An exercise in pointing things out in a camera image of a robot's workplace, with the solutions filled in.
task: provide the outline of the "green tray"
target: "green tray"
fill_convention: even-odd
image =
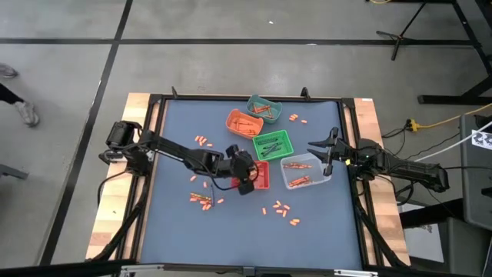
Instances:
[[[263,152],[267,151],[267,149],[264,148],[268,148],[269,146],[279,142],[281,142],[281,144],[278,146],[280,147],[280,149],[267,155],[262,154]],[[289,139],[289,135],[285,130],[280,130],[264,135],[257,135],[253,138],[253,145],[254,150],[256,150],[258,160],[260,161],[270,161],[272,159],[282,158],[294,153],[294,148],[292,148],[291,140]]]

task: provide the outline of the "blue table surface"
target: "blue table surface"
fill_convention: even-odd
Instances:
[[[332,127],[341,127],[335,102],[285,102],[280,118],[264,124],[261,134],[286,129],[293,155],[306,153],[308,142],[327,138]],[[203,135],[213,149],[224,152],[238,144],[254,159],[251,140],[230,133],[225,120],[234,108],[245,111],[246,102],[171,100],[163,136],[190,149]],[[289,115],[298,114],[296,122]],[[209,177],[198,176],[175,160],[160,156],[155,172],[150,209],[141,250],[141,263],[239,265],[306,269],[361,269],[346,166],[334,163],[330,181],[288,190],[281,176],[280,159],[270,161],[270,189],[239,195],[236,190],[214,190],[224,202],[206,212],[189,202],[190,192],[210,195],[203,188]],[[230,179],[217,179],[221,187]],[[279,200],[291,207],[286,218],[275,213]],[[267,215],[261,209],[265,207]],[[289,221],[299,218],[292,226]]]

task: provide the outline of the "plastic bin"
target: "plastic bin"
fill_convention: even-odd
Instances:
[[[254,161],[258,166],[258,178],[254,180],[254,189],[269,189],[270,188],[270,169],[268,162]],[[231,179],[231,186],[239,185],[237,178]]]
[[[264,111],[256,113],[254,112],[254,107],[261,108],[263,106],[269,105],[270,112]],[[266,123],[272,124],[275,123],[282,112],[282,103],[275,103],[268,101],[267,99],[263,99],[258,95],[252,95],[248,103],[246,104],[246,109],[248,110],[248,114],[257,118],[262,118]]]
[[[302,165],[310,165],[310,168],[305,169],[288,169],[286,165],[291,163],[297,163]],[[323,175],[324,164],[311,153],[296,155],[292,157],[283,158],[280,161],[282,177],[287,189],[300,189],[310,185],[318,185],[323,182],[329,181],[331,176],[326,177]],[[309,176],[310,182],[302,185],[290,186],[289,183],[301,179],[305,176]]]
[[[252,139],[261,132],[263,119],[246,115],[235,108],[229,113],[225,125],[234,134],[246,139]]]
[[[253,145],[260,161],[270,161],[294,153],[291,140],[285,130],[255,136]],[[269,152],[271,147],[274,147],[274,151]]]

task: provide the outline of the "wooden board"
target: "wooden board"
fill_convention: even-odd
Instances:
[[[149,97],[150,94],[147,93],[130,93],[128,95],[122,119],[139,122],[143,125]],[[356,98],[354,101],[361,137],[372,139],[382,146],[381,131],[379,129],[379,123],[377,122],[376,110],[372,99]],[[152,115],[151,126],[155,126],[157,106],[155,106]],[[347,113],[347,109],[345,115],[347,118],[347,128],[349,130],[349,140],[351,145],[355,145],[350,122],[350,113]],[[125,163],[123,162],[111,164],[108,170],[108,176],[121,172],[124,168]],[[98,214],[96,215],[94,228],[92,230],[91,241],[89,242],[86,255],[87,258],[97,255],[118,231],[123,220],[130,183],[131,176],[129,174],[124,174],[106,184],[102,193],[101,204],[98,209]],[[391,184],[383,179],[376,179],[371,182],[371,194],[377,220],[377,228],[398,257],[403,262],[410,265],[407,246],[404,241],[404,233],[401,227],[396,199]],[[370,264],[375,265],[374,247],[372,245],[370,234],[367,230],[365,230],[364,233]],[[127,236],[124,257],[129,257],[129,248],[132,238],[133,229],[130,230]]]

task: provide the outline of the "red tray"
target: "red tray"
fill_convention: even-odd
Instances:
[[[254,189],[269,189],[270,188],[270,173],[268,162],[254,161],[258,166],[258,178],[253,182]],[[231,179],[231,186],[239,185],[239,180]]]

